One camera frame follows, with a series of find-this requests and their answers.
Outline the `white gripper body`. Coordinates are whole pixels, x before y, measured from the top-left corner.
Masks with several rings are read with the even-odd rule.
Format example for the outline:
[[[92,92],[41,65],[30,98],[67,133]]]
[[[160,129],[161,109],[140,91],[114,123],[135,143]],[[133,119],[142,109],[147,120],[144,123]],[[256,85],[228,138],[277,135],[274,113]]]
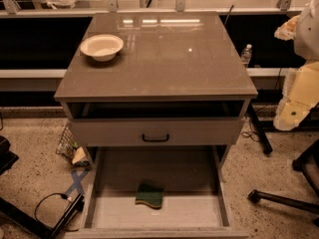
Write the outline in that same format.
[[[319,62],[308,61],[287,75],[290,107],[314,108],[319,103]]]

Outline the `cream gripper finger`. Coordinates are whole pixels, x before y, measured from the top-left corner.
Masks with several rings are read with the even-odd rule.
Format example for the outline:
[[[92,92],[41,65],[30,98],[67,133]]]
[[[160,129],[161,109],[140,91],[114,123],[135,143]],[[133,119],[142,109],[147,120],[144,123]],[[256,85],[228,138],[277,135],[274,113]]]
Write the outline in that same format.
[[[273,125],[276,129],[290,131],[299,127],[300,123],[308,116],[311,108],[302,103],[290,101],[283,97],[278,104]]]
[[[290,18],[287,22],[276,29],[274,37],[284,41],[294,40],[296,37],[298,20],[299,15]]]

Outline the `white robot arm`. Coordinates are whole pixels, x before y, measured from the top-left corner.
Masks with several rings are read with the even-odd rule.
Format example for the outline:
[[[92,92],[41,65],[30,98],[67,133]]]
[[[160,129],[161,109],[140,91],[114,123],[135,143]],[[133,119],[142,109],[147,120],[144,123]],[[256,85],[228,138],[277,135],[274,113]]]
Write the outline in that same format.
[[[294,52],[306,60],[285,76],[273,125],[293,130],[319,104],[319,0],[311,0],[303,11],[279,27],[274,36],[294,41]]]

